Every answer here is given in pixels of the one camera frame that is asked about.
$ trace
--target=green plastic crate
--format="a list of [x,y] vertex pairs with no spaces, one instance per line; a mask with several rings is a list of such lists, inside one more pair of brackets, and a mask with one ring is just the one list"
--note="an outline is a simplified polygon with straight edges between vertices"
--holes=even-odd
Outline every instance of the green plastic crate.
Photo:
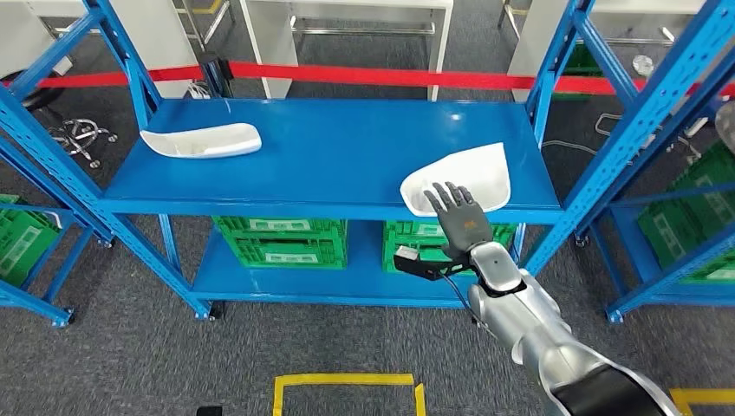
[[[16,195],[0,195],[4,204],[23,204]],[[43,214],[0,209],[0,279],[21,286],[59,230]]]
[[212,217],[212,220],[223,235],[241,238],[338,238],[347,233],[344,219]]
[[[493,240],[507,249],[516,233],[516,227],[517,224],[493,224]],[[438,220],[386,221],[383,225],[383,270],[398,271],[394,266],[393,255],[401,245],[417,249],[422,260],[449,260],[441,250],[444,244],[446,237]]]
[[[735,157],[727,146],[718,142],[702,154],[667,189],[677,191],[735,181]],[[711,237],[725,225],[735,221],[735,192],[709,192],[683,198],[699,221],[705,237]]]
[[[501,243],[506,248],[516,233],[518,224],[493,224],[493,240]],[[383,239],[387,238],[388,232],[394,232],[396,238],[426,238],[437,240],[446,244],[444,230],[441,229],[438,220],[433,221],[386,221],[383,225]]]
[[658,257],[661,268],[682,258],[706,241],[691,209],[680,200],[663,201],[646,207],[638,225]]
[[735,250],[712,260],[681,280],[683,283],[735,283]]
[[344,240],[225,238],[237,260],[245,267],[344,269]]

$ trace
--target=lower shelf board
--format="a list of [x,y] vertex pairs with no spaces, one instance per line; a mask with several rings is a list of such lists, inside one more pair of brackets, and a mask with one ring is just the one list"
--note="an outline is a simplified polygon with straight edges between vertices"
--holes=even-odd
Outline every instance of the lower shelf board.
[[[345,270],[245,268],[213,230],[193,292],[200,299],[328,303],[356,306],[461,308],[447,282],[429,282],[381,268],[382,222],[350,221]],[[453,276],[466,296],[475,276]]]

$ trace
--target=white table leg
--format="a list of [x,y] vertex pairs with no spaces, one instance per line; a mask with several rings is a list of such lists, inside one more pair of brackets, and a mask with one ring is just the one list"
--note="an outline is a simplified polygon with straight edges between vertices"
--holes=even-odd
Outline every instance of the white table leg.
[[[296,45],[289,22],[289,4],[240,0],[250,43],[257,63],[298,65]],[[263,78],[263,89],[268,98],[285,98],[291,80]]]
[[[452,9],[433,11],[434,37],[432,39],[432,51],[429,56],[429,71],[441,72],[444,66],[444,53],[446,51],[446,38],[449,35],[449,22],[452,19]],[[428,98],[437,100],[439,86],[432,85],[428,89]]]

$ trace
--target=gray carpet floor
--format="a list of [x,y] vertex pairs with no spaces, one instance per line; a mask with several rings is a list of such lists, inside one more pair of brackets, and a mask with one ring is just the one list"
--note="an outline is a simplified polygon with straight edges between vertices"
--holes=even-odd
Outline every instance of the gray carpet floor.
[[[507,69],[513,38],[507,27],[496,29],[498,13],[498,2],[455,2],[447,70]],[[237,24],[231,27],[225,21],[212,49],[227,58],[252,60],[237,5],[235,14]],[[206,24],[206,16],[200,19]],[[424,68],[425,50],[418,38],[299,39],[299,56],[307,63]],[[115,69],[99,38],[85,40],[74,59],[77,73]],[[263,96],[257,80],[237,80],[234,89],[237,96]],[[421,99],[425,90],[297,82],[290,95]],[[509,100],[510,96],[444,89],[439,98]],[[67,116],[98,120],[119,134],[118,143],[94,147],[102,168],[87,169],[105,185],[136,139],[129,93],[123,88],[74,89],[54,107]],[[597,148],[604,141],[593,129],[597,116],[619,110],[615,99],[609,98],[555,101],[547,140]],[[591,155],[555,146],[543,152],[563,197]],[[632,192],[662,189],[686,165],[685,156],[677,148],[662,157]],[[9,167],[0,165],[0,172],[2,192],[22,194],[36,204],[48,202]],[[155,218],[139,216],[134,221],[160,245]],[[192,276],[210,230],[209,220],[176,217],[174,225],[184,270]],[[539,231],[531,228],[530,241]],[[48,281],[74,236],[72,232],[34,290]],[[625,267],[623,256],[619,257]],[[584,250],[565,245],[538,279],[558,300],[582,341],[640,369],[664,388],[735,386],[733,309],[646,306],[627,315],[623,325],[609,325],[602,308],[613,300],[613,290],[593,244]],[[231,302],[223,320],[199,322],[121,244],[111,250],[90,244],[58,304],[78,308],[74,325],[52,329],[48,321],[25,311],[0,309],[0,414],[193,415],[199,406],[218,405],[227,416],[265,415],[271,412],[274,377],[307,372],[411,373],[426,386],[431,415],[541,412],[522,368],[513,365],[508,354],[470,325],[459,310]],[[288,387],[284,404],[284,414],[289,416],[415,412],[409,387]],[[735,414],[733,409],[699,406],[695,414]]]

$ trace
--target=robotic hand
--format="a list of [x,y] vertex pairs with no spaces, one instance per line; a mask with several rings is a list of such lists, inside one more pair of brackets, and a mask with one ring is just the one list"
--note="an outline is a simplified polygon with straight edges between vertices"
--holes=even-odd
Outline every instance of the robotic hand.
[[541,388],[545,414],[553,416],[674,416],[672,401],[646,377],[615,364],[580,343],[559,307],[502,244],[492,242],[482,209],[462,186],[434,184],[426,191],[448,240],[451,262],[422,262],[418,251],[400,247],[394,262],[429,280],[472,269],[478,283],[469,303],[478,326],[487,329],[523,365]]

